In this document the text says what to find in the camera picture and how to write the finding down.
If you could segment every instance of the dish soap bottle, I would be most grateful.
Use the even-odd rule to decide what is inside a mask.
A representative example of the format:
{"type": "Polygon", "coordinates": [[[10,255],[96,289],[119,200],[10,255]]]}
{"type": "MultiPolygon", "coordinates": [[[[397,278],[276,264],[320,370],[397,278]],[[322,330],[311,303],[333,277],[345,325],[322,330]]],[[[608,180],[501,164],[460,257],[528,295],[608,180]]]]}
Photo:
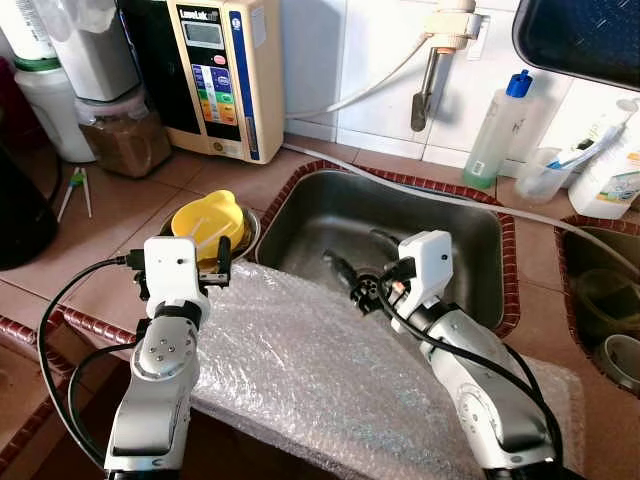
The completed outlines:
{"type": "Polygon", "coordinates": [[[509,146],[518,133],[528,108],[525,96],[533,79],[528,70],[511,77],[506,90],[498,90],[482,122],[464,167],[463,179],[470,187],[489,188],[507,158],[509,146]]]}

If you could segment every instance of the white bottle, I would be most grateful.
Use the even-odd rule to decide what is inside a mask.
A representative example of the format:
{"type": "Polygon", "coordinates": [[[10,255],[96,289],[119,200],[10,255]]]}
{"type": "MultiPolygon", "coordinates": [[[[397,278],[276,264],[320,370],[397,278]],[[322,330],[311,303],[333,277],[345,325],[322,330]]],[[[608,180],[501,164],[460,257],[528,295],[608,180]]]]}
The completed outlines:
{"type": "Polygon", "coordinates": [[[78,127],[71,83],[57,59],[16,59],[15,81],[58,154],[67,162],[95,161],[78,127]]]}
{"type": "Polygon", "coordinates": [[[56,52],[31,0],[2,0],[0,28],[20,58],[53,58],[56,52]]]}
{"type": "Polygon", "coordinates": [[[640,116],[627,124],[618,141],[591,162],[569,188],[580,215],[618,219],[640,194],[640,116]]]}
{"type": "Polygon", "coordinates": [[[513,75],[507,89],[498,90],[493,96],[464,167],[463,178],[467,185],[489,188],[496,181],[509,146],[527,113],[529,105],[525,96],[532,82],[528,73],[523,70],[513,75]]]}

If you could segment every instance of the faucet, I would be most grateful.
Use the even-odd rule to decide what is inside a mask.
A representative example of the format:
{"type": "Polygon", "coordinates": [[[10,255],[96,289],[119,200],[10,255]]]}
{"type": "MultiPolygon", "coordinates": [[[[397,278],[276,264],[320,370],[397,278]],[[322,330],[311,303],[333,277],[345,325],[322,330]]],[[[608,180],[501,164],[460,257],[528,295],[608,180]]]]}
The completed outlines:
{"type": "Polygon", "coordinates": [[[475,0],[440,0],[427,18],[425,32],[429,36],[427,45],[430,48],[422,88],[413,96],[411,129],[414,132],[421,132],[427,125],[431,88],[440,56],[452,55],[466,48],[469,39],[478,38],[483,17],[475,14],[475,9],[475,0]]]}

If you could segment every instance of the white hose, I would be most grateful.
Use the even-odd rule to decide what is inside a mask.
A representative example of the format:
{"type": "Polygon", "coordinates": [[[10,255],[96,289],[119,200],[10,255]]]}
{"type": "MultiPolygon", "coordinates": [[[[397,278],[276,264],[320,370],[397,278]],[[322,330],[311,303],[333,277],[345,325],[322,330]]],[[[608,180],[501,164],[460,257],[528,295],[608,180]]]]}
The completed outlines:
{"type": "Polygon", "coordinates": [[[393,77],[402,67],[404,67],[407,62],[409,60],[411,60],[411,58],[418,53],[418,51],[422,48],[422,46],[427,42],[427,40],[429,39],[430,35],[423,33],[420,35],[420,37],[418,38],[416,44],[413,46],[413,49],[411,50],[411,53],[409,53],[409,55],[407,55],[401,62],[400,64],[398,64],[397,67],[395,67],[391,72],[387,73],[384,77],[382,77],[380,80],[378,80],[377,82],[375,82],[373,85],[370,85],[369,87],[360,90],[359,92],[354,93],[353,95],[345,98],[344,100],[340,100],[337,103],[334,103],[333,105],[328,105],[326,107],[322,107],[316,111],[313,112],[298,112],[298,113],[287,113],[286,118],[287,119],[295,119],[295,118],[307,118],[307,117],[315,117],[316,115],[322,115],[323,113],[330,113],[330,112],[335,112],[336,110],[340,110],[341,108],[344,108],[348,105],[351,105],[352,103],[360,100],[361,98],[369,95],[371,92],[373,92],[375,89],[377,89],[380,85],[382,85],[383,83],[385,83],[387,80],[389,80],[391,77],[393,77]]]}
{"type": "Polygon", "coordinates": [[[343,162],[342,160],[338,160],[337,158],[334,158],[330,155],[325,155],[324,153],[316,152],[314,150],[309,150],[307,148],[298,147],[296,145],[291,145],[289,143],[285,143],[282,146],[284,148],[293,150],[295,152],[304,153],[305,155],[319,158],[320,160],[326,160],[327,162],[333,163],[334,165],[342,167],[349,172],[355,173],[356,175],[360,175],[361,177],[371,180],[372,182],[376,182],[380,185],[384,185],[385,187],[391,188],[393,190],[397,190],[399,192],[407,193],[415,197],[425,198],[427,200],[433,200],[436,202],[449,203],[451,205],[459,205],[462,207],[477,208],[478,210],[486,210],[493,213],[503,213],[506,215],[512,215],[514,217],[526,218],[527,220],[533,220],[534,222],[539,222],[539,223],[546,223],[547,225],[552,225],[554,227],[561,228],[568,232],[575,233],[579,237],[589,240],[594,245],[597,245],[602,250],[607,252],[609,255],[615,258],[618,262],[620,262],[622,265],[627,267],[631,272],[633,272],[636,278],[640,277],[640,268],[638,268],[636,265],[631,263],[628,259],[626,259],[624,256],[622,256],[620,253],[615,251],[613,248],[611,248],[609,245],[604,243],[599,238],[595,237],[594,235],[591,235],[590,233],[585,232],[584,230],[582,230],[579,227],[576,227],[575,225],[571,225],[569,223],[565,223],[560,220],[555,220],[553,218],[545,217],[543,215],[515,210],[513,208],[499,207],[497,205],[489,205],[486,203],[473,202],[470,200],[462,200],[460,198],[446,197],[446,196],[438,195],[435,193],[425,192],[423,190],[417,190],[415,188],[410,188],[398,183],[391,182],[389,180],[385,180],[384,178],[377,177],[376,175],[373,175],[358,167],[355,167],[350,163],[343,162]]]}

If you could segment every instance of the yellow dish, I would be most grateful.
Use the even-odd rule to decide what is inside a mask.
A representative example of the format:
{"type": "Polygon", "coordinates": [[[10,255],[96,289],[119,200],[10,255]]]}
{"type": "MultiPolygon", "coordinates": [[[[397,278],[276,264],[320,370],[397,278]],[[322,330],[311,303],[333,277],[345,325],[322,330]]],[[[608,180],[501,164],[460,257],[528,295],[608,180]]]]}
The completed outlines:
{"type": "Polygon", "coordinates": [[[218,190],[178,210],[171,220],[171,230],[175,236],[194,239],[198,260],[217,258],[220,237],[229,237],[231,250],[242,240],[242,209],[233,193],[218,190]]]}

